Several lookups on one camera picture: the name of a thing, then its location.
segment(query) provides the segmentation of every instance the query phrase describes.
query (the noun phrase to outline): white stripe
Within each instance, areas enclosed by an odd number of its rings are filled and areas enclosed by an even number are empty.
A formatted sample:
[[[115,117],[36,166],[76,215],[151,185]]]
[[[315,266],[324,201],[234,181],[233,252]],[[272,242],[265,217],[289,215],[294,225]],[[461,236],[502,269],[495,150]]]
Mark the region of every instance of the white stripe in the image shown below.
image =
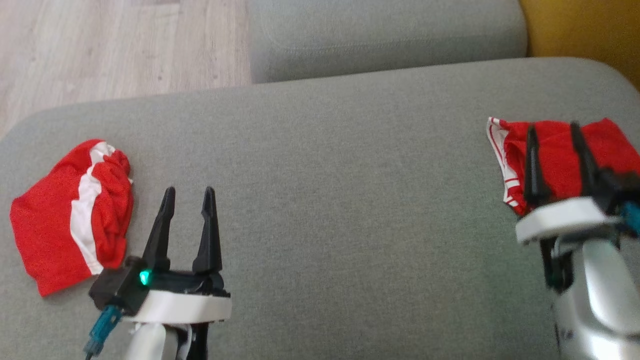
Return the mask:
[[[502,178],[504,180],[511,179],[512,177],[518,177],[516,172],[509,166],[507,162],[507,156],[504,152],[504,140],[507,137],[509,131],[506,131],[502,127],[500,127],[500,119],[495,117],[489,117],[489,121],[486,124],[486,135],[489,138],[489,142],[491,143],[491,147],[495,152],[495,157],[498,159],[498,164],[500,165],[500,169],[502,170]],[[508,181],[504,183],[504,196],[502,201],[509,202],[509,189],[514,186],[520,186],[520,181]]]
[[[93,227],[91,217],[95,199],[102,192],[102,185],[92,172],[96,164],[104,161],[104,156],[110,156],[116,149],[106,142],[95,144],[89,151],[91,156],[91,166],[86,174],[80,177],[78,185],[78,199],[71,201],[71,220],[69,228],[71,237],[82,252],[84,262],[92,275],[102,272],[102,265],[98,261],[95,251],[95,239],[93,238]]]

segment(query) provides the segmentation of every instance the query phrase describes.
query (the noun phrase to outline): sofa cushion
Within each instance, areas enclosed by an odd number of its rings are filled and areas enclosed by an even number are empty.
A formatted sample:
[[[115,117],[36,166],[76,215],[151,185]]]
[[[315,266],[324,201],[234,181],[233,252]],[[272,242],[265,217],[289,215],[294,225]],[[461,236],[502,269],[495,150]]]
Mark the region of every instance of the sofa cushion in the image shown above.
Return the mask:
[[[525,56],[517,0],[251,0],[254,82]]]
[[[212,359],[553,359],[540,252],[516,243],[517,219],[502,203],[485,133],[491,115],[583,124],[610,117],[640,145],[632,85],[605,65],[557,58],[33,115],[0,142],[0,353],[83,358],[98,316],[91,282],[41,299],[8,212],[69,149],[99,137],[131,162],[131,254],[142,253],[164,189],[174,185],[169,257],[191,268],[202,195],[216,189],[234,312],[211,327]],[[640,258],[637,244],[623,251]],[[119,325],[100,359],[122,358],[129,329]]]

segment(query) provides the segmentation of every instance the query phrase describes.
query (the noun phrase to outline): red and white cloth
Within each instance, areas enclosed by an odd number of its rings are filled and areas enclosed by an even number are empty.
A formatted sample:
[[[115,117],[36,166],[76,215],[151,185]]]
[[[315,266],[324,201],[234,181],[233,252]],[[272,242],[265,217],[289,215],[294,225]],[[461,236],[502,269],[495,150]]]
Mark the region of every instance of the red and white cloth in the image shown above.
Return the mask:
[[[88,140],[13,201],[15,243],[41,296],[120,266],[133,208],[129,171],[122,151]]]
[[[530,210],[524,200],[524,164],[529,124],[490,117],[486,126],[504,178],[503,201],[518,215]],[[554,197],[567,199],[579,196],[582,180],[578,156],[573,150],[570,125],[546,120],[536,122],[535,126],[540,143],[540,166]],[[582,133],[599,167],[611,167],[621,173],[640,173],[640,156],[613,121],[604,118],[582,127]]]

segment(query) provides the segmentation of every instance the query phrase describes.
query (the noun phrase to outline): blue cable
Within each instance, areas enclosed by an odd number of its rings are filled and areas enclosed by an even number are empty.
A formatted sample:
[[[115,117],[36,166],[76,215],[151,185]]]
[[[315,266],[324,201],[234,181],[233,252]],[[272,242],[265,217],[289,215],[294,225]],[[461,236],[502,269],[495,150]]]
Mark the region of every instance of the blue cable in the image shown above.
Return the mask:
[[[622,205],[621,215],[625,219],[625,224],[640,235],[640,206],[635,202],[627,201]]]
[[[93,356],[100,355],[104,342],[111,331],[118,325],[118,322],[122,318],[122,312],[114,305],[109,305],[102,310],[102,314],[98,317],[93,328],[89,332],[89,341],[84,346],[84,352],[86,352],[86,360],[91,359]]]

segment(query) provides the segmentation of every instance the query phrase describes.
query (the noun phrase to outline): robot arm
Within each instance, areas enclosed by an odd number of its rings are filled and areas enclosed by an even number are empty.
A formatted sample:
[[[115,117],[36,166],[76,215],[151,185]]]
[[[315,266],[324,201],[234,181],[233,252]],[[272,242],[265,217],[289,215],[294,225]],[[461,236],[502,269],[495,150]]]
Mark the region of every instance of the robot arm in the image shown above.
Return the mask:
[[[167,258],[175,189],[168,188],[142,258],[130,256],[123,267],[105,269],[89,290],[103,311],[85,347],[97,356],[119,319],[135,323],[126,359],[206,360],[209,324],[231,317],[231,295],[220,275],[222,260],[216,198],[207,188],[204,226],[192,271],[170,270]]]
[[[628,220],[638,215],[640,179],[599,169],[577,124],[572,139],[583,196],[550,203],[529,129],[525,198],[537,208],[517,223],[516,237],[540,243],[563,359],[640,359],[640,295],[620,255],[621,229],[638,231]]]

